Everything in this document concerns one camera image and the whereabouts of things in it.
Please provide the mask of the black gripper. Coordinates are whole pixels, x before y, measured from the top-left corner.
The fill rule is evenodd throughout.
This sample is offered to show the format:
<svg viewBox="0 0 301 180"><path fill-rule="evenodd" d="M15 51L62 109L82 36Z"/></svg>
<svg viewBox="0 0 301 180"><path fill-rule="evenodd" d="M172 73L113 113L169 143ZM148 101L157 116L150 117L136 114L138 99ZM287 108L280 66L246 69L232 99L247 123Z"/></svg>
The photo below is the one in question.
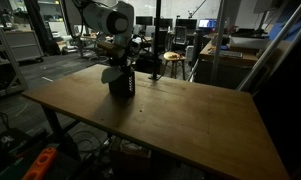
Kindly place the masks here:
<svg viewBox="0 0 301 180"><path fill-rule="evenodd" d="M127 59L127 53L124 48L115 46L110 49L110 68L122 72L123 74L129 74L131 70L130 62Z"/></svg>

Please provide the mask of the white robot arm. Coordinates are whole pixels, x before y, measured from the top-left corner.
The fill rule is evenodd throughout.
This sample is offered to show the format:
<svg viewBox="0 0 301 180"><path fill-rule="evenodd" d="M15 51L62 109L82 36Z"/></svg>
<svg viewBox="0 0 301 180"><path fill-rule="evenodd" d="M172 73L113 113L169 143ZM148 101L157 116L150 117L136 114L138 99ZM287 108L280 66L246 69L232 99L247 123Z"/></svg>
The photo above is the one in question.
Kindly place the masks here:
<svg viewBox="0 0 301 180"><path fill-rule="evenodd" d="M132 70L127 59L134 24L134 7L131 4L120 0L112 6L97 0L62 0L62 5L69 25L83 24L112 36L111 42L97 43L111 57L112 67L117 67L124 74Z"/></svg>

